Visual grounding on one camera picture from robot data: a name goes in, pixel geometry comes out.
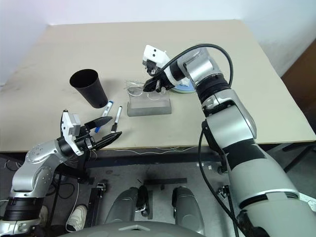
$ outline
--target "beige table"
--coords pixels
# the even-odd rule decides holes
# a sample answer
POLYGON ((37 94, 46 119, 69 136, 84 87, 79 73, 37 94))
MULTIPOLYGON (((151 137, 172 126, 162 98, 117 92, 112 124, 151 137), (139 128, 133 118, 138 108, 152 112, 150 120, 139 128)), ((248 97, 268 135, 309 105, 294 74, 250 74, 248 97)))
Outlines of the beige table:
MULTIPOLYGON (((172 114, 127 116, 126 80, 149 79, 142 55, 145 45, 170 57, 197 43, 222 46, 234 64, 233 89, 252 114, 258 143, 315 140, 316 136, 251 32, 238 20, 154 23, 108 23, 48 27, 0 92, 0 151, 27 151, 56 139, 63 109, 78 113, 81 123, 103 109, 92 108, 69 85, 70 76, 95 69, 109 99, 123 112, 123 135, 108 148, 196 146, 204 115, 196 94, 170 93, 172 114)), ((226 78, 228 63, 210 50, 226 78)), ((108 134, 113 122, 96 138, 108 134)))

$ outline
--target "wire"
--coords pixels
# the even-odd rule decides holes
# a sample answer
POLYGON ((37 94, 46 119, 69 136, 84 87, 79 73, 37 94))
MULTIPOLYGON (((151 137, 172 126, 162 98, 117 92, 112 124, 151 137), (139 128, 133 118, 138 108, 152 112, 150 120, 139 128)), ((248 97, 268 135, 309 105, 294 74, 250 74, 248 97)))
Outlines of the wire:
POLYGON ((216 44, 211 44, 211 43, 201 43, 195 46, 192 46, 186 50, 184 50, 183 52, 179 53, 177 56, 175 56, 173 59, 171 59, 166 65, 164 65, 161 69, 157 70, 156 73, 152 74, 151 72, 148 72, 149 75, 151 75, 152 77, 156 77, 159 74, 161 74, 167 67, 169 67, 172 63, 174 63, 176 60, 178 60, 180 57, 182 57, 184 54, 197 49, 197 48, 215 48, 219 51, 221 51, 222 54, 224 54, 224 56, 227 58, 228 64, 229 64, 229 69, 230 69, 230 76, 229 76, 229 82, 228 85, 232 86, 233 83, 233 76, 234 76, 234 69, 233 69, 233 62, 229 56, 229 54, 226 52, 225 49, 223 49, 222 47, 216 45, 216 44))
POLYGON ((203 130, 202 130, 201 135, 199 137, 199 142, 198 142, 198 156, 197 156, 199 169, 201 171, 202 177, 203 177, 206 185, 208 186, 209 190, 214 195, 214 197, 217 200, 217 202, 221 205, 221 207, 227 213, 227 215, 231 218, 231 220, 237 225, 237 227, 240 229, 240 231, 247 237, 249 235, 246 235, 245 231, 241 228, 240 224, 238 223, 236 217, 228 210, 228 208, 225 206, 225 204, 220 200, 220 198, 215 193, 213 187, 211 186, 210 182, 207 180, 207 177, 206 177, 206 175, 204 173, 204 170, 203 170, 203 167, 202 167, 202 161, 201 161, 201 145, 202 145, 203 135, 204 135, 204 133, 203 133, 203 130))
POLYGON ((66 224, 65 224, 66 231, 68 231, 68 232, 75 232, 75 231, 70 231, 70 230, 68 230, 68 229, 67 229, 67 223, 68 223, 68 221, 69 221, 69 219, 70 219, 70 217, 71 217, 72 213, 74 212, 75 206, 76 206, 77 201, 78 201, 78 197, 79 197, 79 183, 78 183, 77 197, 76 197, 76 201, 75 201, 75 204, 74 204, 73 210, 71 211, 71 213, 70 213, 70 215, 69 215, 69 217, 68 217, 68 219, 67 219, 67 221, 66 221, 66 224))
POLYGON ((94 159, 94 161, 96 161, 96 160, 98 159, 98 154, 97 154, 94 150, 90 150, 90 151, 95 154, 95 159, 94 159))
POLYGON ((46 194, 46 197, 53 195, 56 192, 56 185, 54 184, 54 182, 51 183, 51 185, 49 186, 48 190, 51 189, 51 186, 54 188, 53 191, 51 191, 50 193, 46 194))
POLYGON ((185 152, 185 151, 190 150, 190 149, 192 149, 192 148, 195 148, 195 147, 189 147, 189 148, 187 148, 187 149, 180 150, 180 151, 178 151, 178 150, 171 150, 171 151, 166 151, 166 152, 162 152, 162 153, 158 153, 158 152, 143 152, 143 153, 139 153, 139 152, 133 151, 133 150, 114 150, 114 151, 117 151, 117 152, 134 152, 134 153, 136 153, 136 154, 138 154, 138 155, 143 155, 143 154, 162 155, 162 154, 165 154, 165 153, 168 153, 168 152, 185 152))
MULTIPOLYGON (((65 185, 65 184, 61 184, 61 178, 62 178, 62 175, 59 174, 59 178, 58 178, 58 183, 57 184, 54 184, 54 181, 52 182, 52 185, 55 187, 55 190, 54 192, 56 193, 55 194, 55 197, 54 197, 54 203, 53 203, 53 207, 52 207, 52 210, 51 210, 51 215, 50 215, 50 218, 48 220, 48 223, 47 223, 47 226, 48 227, 51 227, 51 223, 53 221, 53 216, 54 216, 54 213, 55 213, 55 208, 56 208, 56 203, 57 203, 57 200, 58 200, 58 197, 62 198, 62 199, 67 199, 67 198, 70 198, 71 195, 75 192, 75 186, 71 183, 65 183, 65 184, 71 184, 73 186, 73 191, 72 193, 68 196, 68 197, 61 197, 59 195, 59 189, 60 189, 60 186, 61 185, 65 185)), ((76 202, 78 200, 78 195, 79 195, 79 183, 78 183, 78 193, 77 193, 77 198, 76 198, 76 202)))
POLYGON ((19 162, 16 162, 15 165, 18 167, 18 169, 22 166, 19 162))
POLYGON ((12 171, 12 172, 15 172, 17 171, 19 168, 17 169, 11 169, 7 164, 10 162, 9 159, 6 160, 6 162, 4 163, 4 167, 7 168, 8 170, 12 171))
MULTIPOLYGON (((0 202, 2 202, 2 201, 5 202, 5 201, 9 201, 9 200, 6 200, 6 199, 5 200, 0 200, 0 202)), ((2 207, 4 204, 5 203, 1 204, 0 207, 2 207)))
POLYGON ((61 199, 68 199, 68 198, 70 198, 73 194, 74 194, 74 192, 75 192, 75 186, 72 184, 72 183, 64 183, 64 184, 61 184, 60 186, 63 186, 63 185, 70 185, 72 188, 73 188, 73 190, 71 191, 71 194, 69 194, 68 196, 66 196, 66 197, 63 197, 63 196, 61 196, 60 194, 58 194, 58 196, 61 198, 61 199))
POLYGON ((78 162, 79 162, 79 161, 78 161, 78 157, 75 156, 75 154, 73 154, 71 157, 68 158, 68 160, 66 160, 66 161, 64 162, 64 164, 65 164, 66 166, 71 166, 71 165, 77 164, 78 162))
POLYGON ((179 147, 172 147, 172 148, 160 148, 160 147, 155 147, 156 149, 158 150, 174 150, 174 149, 177 149, 179 147))

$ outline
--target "white sneaker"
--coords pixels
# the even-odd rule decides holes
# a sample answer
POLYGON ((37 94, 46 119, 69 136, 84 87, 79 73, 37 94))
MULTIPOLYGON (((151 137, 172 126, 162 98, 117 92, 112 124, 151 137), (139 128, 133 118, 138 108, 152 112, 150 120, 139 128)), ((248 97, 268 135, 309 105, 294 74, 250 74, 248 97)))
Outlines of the white sneaker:
POLYGON ((41 206, 40 213, 39 213, 40 223, 39 225, 45 227, 48 220, 48 209, 46 206, 41 206))
POLYGON ((84 205, 77 206, 66 223, 66 230, 68 232, 82 230, 84 228, 86 216, 87 208, 84 205))

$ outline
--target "gray floor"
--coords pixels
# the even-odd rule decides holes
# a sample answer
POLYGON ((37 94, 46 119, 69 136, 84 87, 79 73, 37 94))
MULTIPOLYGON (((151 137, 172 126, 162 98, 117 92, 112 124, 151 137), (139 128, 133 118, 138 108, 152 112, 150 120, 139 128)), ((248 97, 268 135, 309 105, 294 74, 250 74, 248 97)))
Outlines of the gray floor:
MULTIPOLYGON (((287 165, 302 149, 284 153, 278 151, 274 154, 276 160, 282 167, 287 165)), ((3 169, 4 159, 0 159, 0 198, 6 199, 11 187, 11 180, 14 172, 3 169)), ((213 170, 205 168, 209 181, 215 188, 228 184, 226 175, 219 175, 213 170)), ((296 185, 297 189, 313 198, 316 198, 316 153, 310 153, 301 163, 293 168, 289 177, 296 185)), ((100 207, 99 223, 102 223, 115 198, 124 190, 130 187, 139 187, 141 184, 138 180, 145 179, 165 179, 165 178, 187 178, 186 187, 190 188, 195 194, 201 212, 204 218, 206 236, 228 237, 235 236, 232 223, 221 207, 216 203, 215 198, 205 185, 199 168, 196 163, 178 163, 178 164, 156 164, 156 165, 132 165, 120 167, 106 167, 91 169, 91 176, 95 177, 95 184, 103 179, 107 180, 107 191, 102 200, 100 207)), ((148 190, 153 190, 153 221, 162 221, 174 223, 171 207, 172 190, 179 185, 166 185, 164 190, 160 186, 148 186, 148 190)), ((80 185, 78 204, 88 204, 90 188, 93 186, 80 185)), ((67 196, 71 188, 61 187, 61 195, 67 196)), ((67 199, 58 199, 54 215, 53 224, 64 224, 72 209, 76 199, 75 194, 67 199)), ((44 204, 48 206, 49 211, 53 203, 53 197, 45 198, 44 204)), ((0 213, 3 215, 5 205, 1 206, 0 213)), ((146 220, 140 214, 136 214, 135 220, 146 220)))

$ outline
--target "black plastic cup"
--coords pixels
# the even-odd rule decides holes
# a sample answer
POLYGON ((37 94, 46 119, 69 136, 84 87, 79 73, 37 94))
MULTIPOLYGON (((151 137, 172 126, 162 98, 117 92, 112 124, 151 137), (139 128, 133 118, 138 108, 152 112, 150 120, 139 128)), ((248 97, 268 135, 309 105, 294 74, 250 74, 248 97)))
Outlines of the black plastic cup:
POLYGON ((83 69, 70 78, 70 85, 77 89, 81 95, 94 108, 102 108, 108 103, 108 98, 101 86, 99 75, 93 69, 83 69))

